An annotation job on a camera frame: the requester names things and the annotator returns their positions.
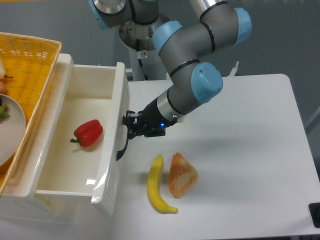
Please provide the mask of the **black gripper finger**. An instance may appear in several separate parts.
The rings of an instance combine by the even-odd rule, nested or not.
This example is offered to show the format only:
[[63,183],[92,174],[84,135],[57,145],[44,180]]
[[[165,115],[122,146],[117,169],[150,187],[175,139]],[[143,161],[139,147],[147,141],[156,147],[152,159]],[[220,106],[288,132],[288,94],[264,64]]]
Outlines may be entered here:
[[146,138],[162,137],[166,135],[165,128],[153,128],[148,126],[142,127],[128,127],[128,138],[134,139],[135,137],[144,136]]
[[139,126],[138,116],[138,113],[127,110],[125,115],[122,117],[122,124],[125,125],[128,129],[137,129]]

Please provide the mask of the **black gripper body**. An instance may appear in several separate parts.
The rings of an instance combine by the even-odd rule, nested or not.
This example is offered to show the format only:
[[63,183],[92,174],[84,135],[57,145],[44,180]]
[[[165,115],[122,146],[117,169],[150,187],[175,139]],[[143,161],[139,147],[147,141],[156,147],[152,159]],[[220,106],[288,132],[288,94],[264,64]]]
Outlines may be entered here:
[[139,127],[168,128],[178,122],[178,112],[169,103],[167,96],[158,96],[138,112]]

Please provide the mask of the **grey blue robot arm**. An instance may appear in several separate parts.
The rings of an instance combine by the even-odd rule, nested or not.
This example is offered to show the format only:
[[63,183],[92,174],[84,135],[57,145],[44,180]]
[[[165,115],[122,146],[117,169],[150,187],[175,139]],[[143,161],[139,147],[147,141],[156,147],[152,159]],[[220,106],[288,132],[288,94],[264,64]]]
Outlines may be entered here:
[[156,0],[91,0],[98,24],[103,29],[130,26],[133,48],[142,50],[146,34],[139,27],[150,27],[151,47],[161,59],[172,86],[142,111],[128,111],[123,117],[127,138],[164,136],[166,128],[179,118],[209,102],[223,88],[223,79],[214,65],[201,57],[248,39],[252,20],[243,8],[233,8],[226,0],[193,0],[199,22],[183,27],[178,21],[162,22]]

